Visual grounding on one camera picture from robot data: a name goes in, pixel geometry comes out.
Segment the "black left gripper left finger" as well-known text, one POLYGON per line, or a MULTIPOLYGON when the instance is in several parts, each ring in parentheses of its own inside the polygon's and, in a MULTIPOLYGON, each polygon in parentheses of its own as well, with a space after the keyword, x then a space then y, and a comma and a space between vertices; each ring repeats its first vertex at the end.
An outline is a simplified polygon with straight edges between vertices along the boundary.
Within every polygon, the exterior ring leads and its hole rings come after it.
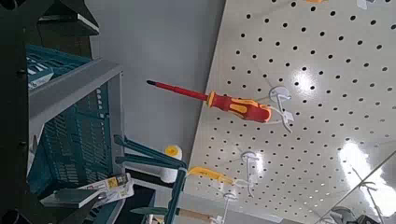
POLYGON ((104 196, 96 189, 60 189, 40 202, 55 218, 50 224, 82 224, 104 196))

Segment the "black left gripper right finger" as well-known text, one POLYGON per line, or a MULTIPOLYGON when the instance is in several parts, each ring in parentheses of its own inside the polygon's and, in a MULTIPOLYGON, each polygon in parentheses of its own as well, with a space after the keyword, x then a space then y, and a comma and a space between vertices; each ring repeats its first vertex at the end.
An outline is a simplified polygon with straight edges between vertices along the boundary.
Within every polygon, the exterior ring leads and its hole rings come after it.
POLYGON ((99 35, 99 25, 85 0, 54 0, 38 27, 60 35, 99 35))

